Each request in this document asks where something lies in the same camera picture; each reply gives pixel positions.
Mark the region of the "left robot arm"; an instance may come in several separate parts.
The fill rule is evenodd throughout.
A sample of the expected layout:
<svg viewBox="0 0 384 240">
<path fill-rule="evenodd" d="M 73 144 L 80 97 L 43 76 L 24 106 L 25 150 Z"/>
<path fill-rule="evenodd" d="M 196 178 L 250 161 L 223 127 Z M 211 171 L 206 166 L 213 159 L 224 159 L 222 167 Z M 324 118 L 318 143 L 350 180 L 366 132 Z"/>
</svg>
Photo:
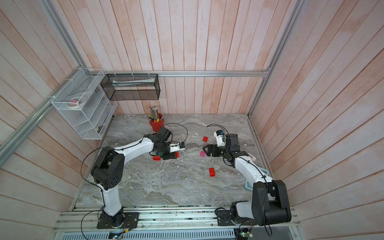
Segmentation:
<svg viewBox="0 0 384 240">
<path fill-rule="evenodd" d="M 101 221 L 112 228 L 119 228 L 125 222 L 124 210 L 119 197 L 118 184 L 122 180 L 124 165 L 129 161 L 152 152 L 162 154 L 163 160 L 176 159 L 178 152 L 185 149 L 185 143 L 169 140 L 172 132 L 164 127 L 140 140 L 117 148 L 102 148 L 92 169 L 91 176 L 101 189 L 103 209 Z"/>
</svg>

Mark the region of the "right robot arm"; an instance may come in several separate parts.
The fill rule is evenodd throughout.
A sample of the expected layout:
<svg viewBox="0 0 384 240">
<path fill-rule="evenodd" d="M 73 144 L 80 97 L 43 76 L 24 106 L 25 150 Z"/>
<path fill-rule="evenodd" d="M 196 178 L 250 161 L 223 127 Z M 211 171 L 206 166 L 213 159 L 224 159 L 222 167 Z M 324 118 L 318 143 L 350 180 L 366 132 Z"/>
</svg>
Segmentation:
<svg viewBox="0 0 384 240">
<path fill-rule="evenodd" d="M 239 225 L 251 220 L 258 226 L 290 222 L 292 213 L 285 183 L 266 175 L 254 164 L 252 155 L 241 151 L 237 134 L 216 131 L 214 136 L 217 143 L 203 147 L 206 155 L 222 157 L 253 185 L 250 201 L 232 203 L 231 220 Z"/>
</svg>

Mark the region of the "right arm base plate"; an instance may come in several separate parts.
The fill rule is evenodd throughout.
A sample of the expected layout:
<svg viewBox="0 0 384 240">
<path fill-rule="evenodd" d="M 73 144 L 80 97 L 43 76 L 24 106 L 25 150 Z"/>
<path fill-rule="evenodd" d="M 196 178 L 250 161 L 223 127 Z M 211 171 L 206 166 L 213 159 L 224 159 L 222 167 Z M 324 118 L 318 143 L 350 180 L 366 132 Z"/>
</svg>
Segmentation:
<svg viewBox="0 0 384 240">
<path fill-rule="evenodd" d="M 219 226 L 237 226 L 249 224 L 253 225 L 253 219 L 242 218 L 236 215 L 234 211 L 226 210 L 224 208 L 218 208 L 215 210 L 217 222 Z"/>
</svg>

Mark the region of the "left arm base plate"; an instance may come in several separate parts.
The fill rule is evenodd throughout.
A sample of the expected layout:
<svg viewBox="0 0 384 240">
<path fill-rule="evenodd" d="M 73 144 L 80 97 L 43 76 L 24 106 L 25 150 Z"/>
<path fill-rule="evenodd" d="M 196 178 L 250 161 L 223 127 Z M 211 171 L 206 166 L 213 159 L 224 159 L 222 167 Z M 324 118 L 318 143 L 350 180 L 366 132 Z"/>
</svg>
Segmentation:
<svg viewBox="0 0 384 240">
<path fill-rule="evenodd" d="M 140 213 L 123 213 L 118 212 L 115 216 L 109 216 L 102 212 L 97 229 L 134 229 L 137 227 Z"/>
</svg>

